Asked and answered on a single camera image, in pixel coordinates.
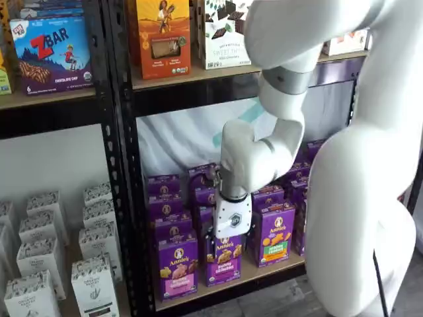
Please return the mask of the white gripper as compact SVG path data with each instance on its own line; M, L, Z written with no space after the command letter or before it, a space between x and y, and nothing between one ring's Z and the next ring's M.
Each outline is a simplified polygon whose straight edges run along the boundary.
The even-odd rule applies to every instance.
M213 209L213 226L205 234L206 261L215 261L215 238L230 238L245 234L244 250L254 249L256 225L251 224L252 199L248 194L242 201L231 202L217 194Z

